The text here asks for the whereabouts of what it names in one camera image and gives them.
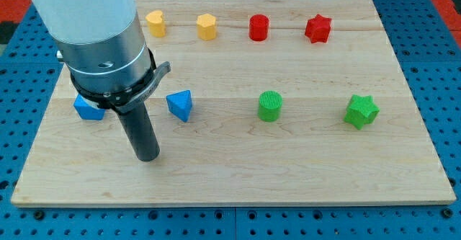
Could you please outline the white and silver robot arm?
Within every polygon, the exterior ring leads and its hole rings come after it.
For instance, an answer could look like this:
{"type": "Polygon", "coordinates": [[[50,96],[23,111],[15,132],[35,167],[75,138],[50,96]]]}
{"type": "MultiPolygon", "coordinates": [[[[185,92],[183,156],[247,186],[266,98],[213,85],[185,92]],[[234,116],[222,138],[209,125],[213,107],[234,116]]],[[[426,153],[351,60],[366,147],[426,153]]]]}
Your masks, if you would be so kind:
{"type": "Polygon", "coordinates": [[[135,0],[32,0],[56,41],[73,83],[117,93],[140,81],[151,58],[135,0]]]}

